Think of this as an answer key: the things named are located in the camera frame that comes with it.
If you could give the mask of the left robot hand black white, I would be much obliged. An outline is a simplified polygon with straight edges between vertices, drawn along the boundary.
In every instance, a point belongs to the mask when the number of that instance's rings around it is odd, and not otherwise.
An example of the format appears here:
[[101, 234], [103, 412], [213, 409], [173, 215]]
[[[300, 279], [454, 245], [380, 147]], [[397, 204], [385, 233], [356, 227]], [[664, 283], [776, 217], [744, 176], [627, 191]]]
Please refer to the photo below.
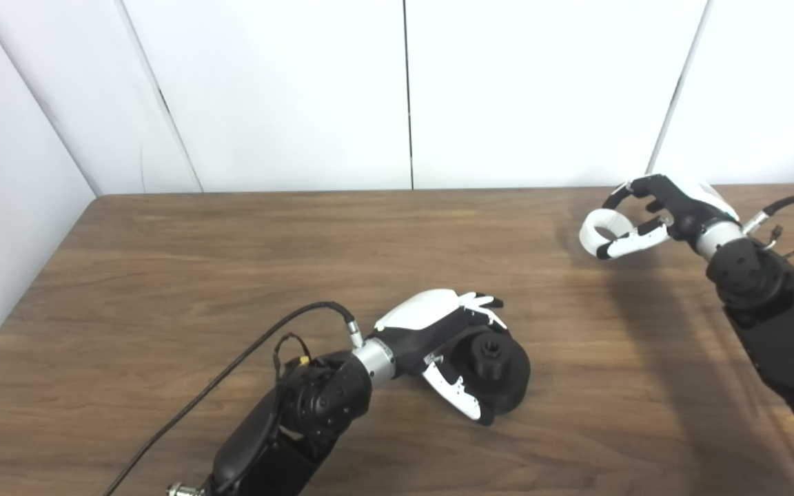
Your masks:
[[354, 358], [365, 367], [371, 387], [403, 375], [422, 377], [441, 398], [481, 426], [491, 426], [495, 414], [471, 393], [465, 380], [439, 351], [472, 327], [488, 327], [510, 335], [495, 314], [504, 302], [479, 292], [429, 289], [401, 302], [379, 318], [365, 339], [356, 337]]

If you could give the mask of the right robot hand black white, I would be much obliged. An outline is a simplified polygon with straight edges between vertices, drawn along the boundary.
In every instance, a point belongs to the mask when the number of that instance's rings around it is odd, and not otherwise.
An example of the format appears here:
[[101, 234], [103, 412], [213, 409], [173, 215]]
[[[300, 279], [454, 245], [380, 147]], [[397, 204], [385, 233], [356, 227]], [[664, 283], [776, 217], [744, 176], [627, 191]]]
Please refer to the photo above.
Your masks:
[[[655, 216], [634, 225], [618, 211], [627, 198], [651, 198]], [[578, 234], [580, 244], [599, 260], [613, 260], [649, 250], [668, 240], [687, 242], [711, 260], [730, 242], [746, 238], [736, 210], [704, 181], [681, 175], [649, 174], [621, 183], [602, 206], [587, 214]]]

